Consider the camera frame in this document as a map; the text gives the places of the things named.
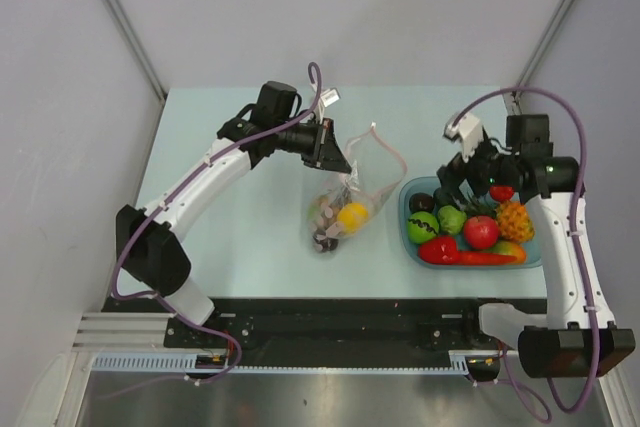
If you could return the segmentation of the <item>clear pink zip top bag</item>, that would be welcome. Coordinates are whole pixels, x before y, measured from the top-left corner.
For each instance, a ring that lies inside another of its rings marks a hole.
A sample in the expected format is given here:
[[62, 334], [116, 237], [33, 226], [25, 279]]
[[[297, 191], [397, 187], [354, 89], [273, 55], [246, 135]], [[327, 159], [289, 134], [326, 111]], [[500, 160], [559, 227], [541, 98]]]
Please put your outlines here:
[[351, 235], [344, 235], [337, 222], [326, 230], [318, 229], [312, 232], [306, 214], [306, 224], [313, 247], [313, 235], [336, 238], [339, 244], [357, 235], [382, 210], [407, 174], [406, 161], [397, 149], [379, 135], [376, 123], [372, 123], [361, 135], [349, 139], [345, 145], [344, 154], [351, 164], [352, 171], [349, 174], [330, 173], [314, 197], [322, 194], [343, 194], [346, 197], [346, 204], [351, 202], [364, 204], [369, 212], [369, 220]]

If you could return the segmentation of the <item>pineapple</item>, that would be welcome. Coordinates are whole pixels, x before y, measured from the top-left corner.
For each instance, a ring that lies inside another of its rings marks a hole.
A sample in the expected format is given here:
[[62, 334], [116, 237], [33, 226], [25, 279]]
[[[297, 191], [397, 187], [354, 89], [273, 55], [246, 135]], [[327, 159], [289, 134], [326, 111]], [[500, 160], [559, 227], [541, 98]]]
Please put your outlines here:
[[522, 244], [535, 236], [533, 222], [523, 204], [519, 201], [504, 201], [489, 204], [473, 199], [465, 208], [468, 216], [484, 215], [493, 218], [502, 239]]

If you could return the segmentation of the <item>yellow lemon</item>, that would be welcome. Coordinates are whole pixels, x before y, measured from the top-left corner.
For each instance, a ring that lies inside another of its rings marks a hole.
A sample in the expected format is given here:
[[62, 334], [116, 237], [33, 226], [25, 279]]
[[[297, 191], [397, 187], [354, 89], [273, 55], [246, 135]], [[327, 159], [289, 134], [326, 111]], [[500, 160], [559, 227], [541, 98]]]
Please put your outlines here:
[[351, 235], [361, 229], [369, 220], [367, 207], [359, 202], [346, 204], [337, 214], [336, 222], [344, 235]]

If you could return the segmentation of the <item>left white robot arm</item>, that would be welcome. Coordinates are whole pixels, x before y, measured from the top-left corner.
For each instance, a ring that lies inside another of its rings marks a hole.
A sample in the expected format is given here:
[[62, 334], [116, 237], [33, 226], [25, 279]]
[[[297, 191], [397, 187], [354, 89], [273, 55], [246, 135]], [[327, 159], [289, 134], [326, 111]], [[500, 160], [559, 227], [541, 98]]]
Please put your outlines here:
[[116, 216], [118, 270], [146, 285], [145, 295], [164, 302], [188, 320], [186, 334], [197, 345], [221, 334], [213, 301], [191, 278], [182, 243], [209, 205], [235, 181], [276, 151], [298, 155], [307, 167], [349, 173], [351, 166], [324, 114], [340, 98], [336, 89], [315, 91], [312, 105], [298, 112], [301, 97], [287, 84], [269, 81], [217, 132], [203, 158], [173, 187], [144, 208], [126, 205]]

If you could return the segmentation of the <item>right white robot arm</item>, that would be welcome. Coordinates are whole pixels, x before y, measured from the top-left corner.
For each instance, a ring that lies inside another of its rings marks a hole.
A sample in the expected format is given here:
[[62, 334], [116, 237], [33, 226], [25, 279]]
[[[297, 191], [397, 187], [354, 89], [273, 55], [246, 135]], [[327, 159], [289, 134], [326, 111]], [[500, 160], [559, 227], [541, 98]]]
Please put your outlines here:
[[477, 196], [495, 185], [512, 187], [534, 227], [544, 271], [547, 308], [526, 314], [489, 303], [463, 320], [461, 335], [473, 348], [495, 338], [517, 349], [531, 378], [579, 378], [607, 374], [636, 347], [634, 333], [617, 325], [601, 291], [585, 225], [580, 165], [553, 153], [546, 115], [506, 121], [500, 152], [471, 113], [447, 121], [444, 136], [461, 150], [437, 171], [443, 190], [456, 198], [467, 184]]

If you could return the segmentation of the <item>red apple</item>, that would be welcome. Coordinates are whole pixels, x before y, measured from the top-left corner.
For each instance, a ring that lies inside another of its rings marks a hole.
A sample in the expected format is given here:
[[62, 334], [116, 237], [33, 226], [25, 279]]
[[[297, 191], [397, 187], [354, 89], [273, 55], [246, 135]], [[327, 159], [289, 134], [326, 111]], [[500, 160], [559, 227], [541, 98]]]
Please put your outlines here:
[[463, 237], [471, 248], [485, 250], [497, 243], [500, 237], [500, 229], [493, 218], [475, 216], [469, 218], [464, 224]]

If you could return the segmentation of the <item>brown longan bunch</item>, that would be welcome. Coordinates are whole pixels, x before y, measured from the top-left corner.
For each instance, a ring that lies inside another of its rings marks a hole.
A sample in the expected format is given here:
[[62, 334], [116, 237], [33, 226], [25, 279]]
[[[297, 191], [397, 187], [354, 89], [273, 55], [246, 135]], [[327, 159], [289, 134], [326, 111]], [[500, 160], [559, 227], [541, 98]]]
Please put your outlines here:
[[346, 204], [343, 194], [322, 194], [313, 198], [307, 211], [307, 222], [312, 232], [326, 230], [336, 222], [337, 215]]

